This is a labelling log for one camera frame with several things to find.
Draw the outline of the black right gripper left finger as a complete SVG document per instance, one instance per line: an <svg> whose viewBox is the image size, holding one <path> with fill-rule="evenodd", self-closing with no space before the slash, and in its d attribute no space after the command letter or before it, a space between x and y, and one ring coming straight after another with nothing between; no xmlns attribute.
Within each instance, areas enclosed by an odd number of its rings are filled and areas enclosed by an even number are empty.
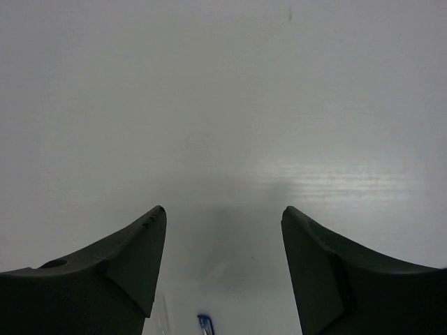
<svg viewBox="0 0 447 335"><path fill-rule="evenodd" d="M166 228L166 211L156 206L79 251L1 273L1 333L141 334Z"/></svg>

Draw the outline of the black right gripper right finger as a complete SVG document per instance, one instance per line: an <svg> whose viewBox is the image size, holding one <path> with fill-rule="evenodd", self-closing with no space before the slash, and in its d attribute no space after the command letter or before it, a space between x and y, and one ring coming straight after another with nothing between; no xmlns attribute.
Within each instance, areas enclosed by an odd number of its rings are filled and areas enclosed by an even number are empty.
<svg viewBox="0 0 447 335"><path fill-rule="evenodd" d="M288 206L281 231L303 334L445 334L446 270L374 251Z"/></svg>

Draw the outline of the clear blue gel pen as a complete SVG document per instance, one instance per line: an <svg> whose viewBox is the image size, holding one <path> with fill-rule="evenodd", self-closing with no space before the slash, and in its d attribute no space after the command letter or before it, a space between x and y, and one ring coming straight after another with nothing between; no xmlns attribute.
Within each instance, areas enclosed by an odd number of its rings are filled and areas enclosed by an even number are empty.
<svg viewBox="0 0 447 335"><path fill-rule="evenodd" d="M215 335L212 319L209 315L198 314L197 319L202 335Z"/></svg>

